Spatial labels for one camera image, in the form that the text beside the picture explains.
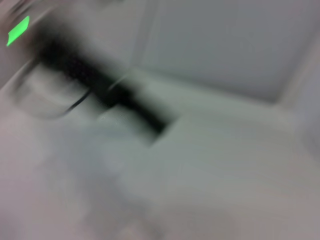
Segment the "green indicator light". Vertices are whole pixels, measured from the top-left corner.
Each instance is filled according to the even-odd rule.
[[[27,30],[29,21],[30,21],[30,17],[27,16],[17,26],[15,26],[14,29],[12,29],[8,33],[9,39],[8,39],[8,43],[6,44],[7,47],[10,44],[12,44],[18,37],[20,37]]]

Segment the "white wall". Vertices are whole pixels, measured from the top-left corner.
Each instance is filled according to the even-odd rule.
[[[146,68],[274,101],[319,22],[318,0],[159,0]]]

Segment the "black object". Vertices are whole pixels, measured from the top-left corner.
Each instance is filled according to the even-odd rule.
[[[135,90],[102,71],[100,64],[84,56],[61,32],[50,31],[50,27],[39,27],[34,34],[31,50],[36,53],[36,61],[53,71],[62,72],[68,79],[78,81],[88,88],[106,108],[121,106],[144,121],[156,134],[160,135],[168,125],[154,109],[150,109],[134,98]],[[80,104],[86,96],[77,101],[69,110]]]

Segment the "white surface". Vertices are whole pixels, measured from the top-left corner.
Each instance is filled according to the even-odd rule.
[[[142,66],[274,101],[319,9],[317,0],[159,0]]]
[[[319,239],[320,168],[274,108],[138,74],[180,113],[152,146],[126,114],[97,121],[84,104],[42,122],[2,91],[0,209],[28,232],[18,239],[107,239],[128,200],[149,206],[167,240]]]

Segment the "floor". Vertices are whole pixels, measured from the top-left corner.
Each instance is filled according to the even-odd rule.
[[[44,121],[1,90],[0,238],[116,239],[148,219],[166,240],[319,239],[320,167],[277,108],[135,76],[176,116],[153,144],[90,100]]]

